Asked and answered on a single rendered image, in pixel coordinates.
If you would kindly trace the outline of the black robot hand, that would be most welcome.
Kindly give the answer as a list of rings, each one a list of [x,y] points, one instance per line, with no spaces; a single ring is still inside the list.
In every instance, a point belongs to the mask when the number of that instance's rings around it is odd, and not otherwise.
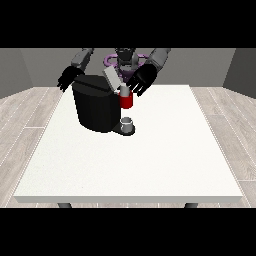
[[[144,64],[133,73],[126,86],[140,97],[153,84],[156,77],[156,67],[153,64]]]
[[[58,79],[57,87],[62,91],[65,92],[66,89],[69,87],[70,84],[74,82],[74,79],[79,76],[83,75],[84,72],[77,67],[68,66],[63,72],[60,78]]]

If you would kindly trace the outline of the red pod holder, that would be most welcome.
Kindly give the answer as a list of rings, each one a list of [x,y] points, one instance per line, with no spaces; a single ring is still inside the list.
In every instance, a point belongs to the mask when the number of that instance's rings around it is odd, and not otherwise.
[[[129,109],[133,106],[133,93],[130,93],[128,97],[119,96],[120,107],[123,109]]]

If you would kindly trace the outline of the pale grey machine lid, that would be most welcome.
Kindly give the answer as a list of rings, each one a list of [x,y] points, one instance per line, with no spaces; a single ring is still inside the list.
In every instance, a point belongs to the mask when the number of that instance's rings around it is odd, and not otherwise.
[[[104,77],[106,78],[112,91],[116,91],[121,85],[121,80],[119,79],[116,70],[113,66],[109,66],[102,71]]]

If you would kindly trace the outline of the black coffee machine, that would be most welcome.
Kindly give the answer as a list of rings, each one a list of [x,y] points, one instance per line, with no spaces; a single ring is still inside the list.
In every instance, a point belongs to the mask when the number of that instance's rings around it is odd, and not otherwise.
[[[121,95],[111,90],[104,76],[79,75],[74,79],[72,91],[82,126],[100,133],[116,132],[123,136],[135,133],[134,124],[131,132],[121,131]]]

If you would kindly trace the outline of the small grey cup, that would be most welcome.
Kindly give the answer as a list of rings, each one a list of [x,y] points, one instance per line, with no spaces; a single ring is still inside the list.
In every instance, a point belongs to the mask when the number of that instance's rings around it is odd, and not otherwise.
[[[129,133],[133,129],[133,121],[130,117],[123,117],[120,120],[120,124],[121,124],[121,131],[124,133]]]

